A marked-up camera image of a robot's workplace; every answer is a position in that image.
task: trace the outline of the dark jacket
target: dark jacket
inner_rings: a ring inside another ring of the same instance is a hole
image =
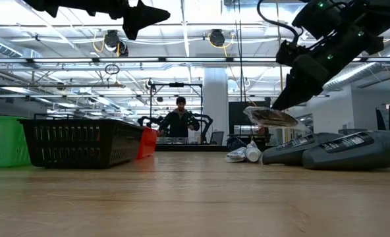
[[[170,112],[164,118],[159,130],[165,130],[169,125],[169,137],[172,138],[187,138],[189,125],[192,125],[195,131],[200,129],[200,123],[187,110],[179,112],[178,109],[175,109]]]

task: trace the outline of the table surface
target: table surface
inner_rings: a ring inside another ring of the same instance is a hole
[[[0,169],[0,236],[390,237],[390,169],[308,171],[224,155]]]

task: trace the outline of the black hair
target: black hair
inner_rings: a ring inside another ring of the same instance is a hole
[[[186,104],[186,99],[184,97],[181,97],[181,96],[177,97],[176,104],[179,104],[179,103]]]

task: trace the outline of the pillar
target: pillar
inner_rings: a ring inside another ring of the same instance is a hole
[[[222,131],[224,132],[222,145],[225,145],[227,134],[229,134],[229,96],[226,69],[205,68],[203,86],[204,114],[213,119],[213,124],[207,134],[207,141],[209,142],[212,132]]]

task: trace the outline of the label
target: label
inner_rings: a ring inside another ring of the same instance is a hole
[[[288,149],[288,148],[292,148],[292,147],[298,147],[298,146],[301,146],[301,145],[307,145],[307,144],[312,144],[315,142],[315,138],[313,137],[313,135],[307,135],[303,138],[299,138],[299,139],[295,139],[295,140],[291,140],[285,144],[282,144],[282,145],[279,145],[276,147],[277,151],[281,151],[283,149]]]
[[[327,153],[336,153],[370,145],[374,143],[374,139],[364,132],[344,136],[331,142],[321,144],[320,147]]]

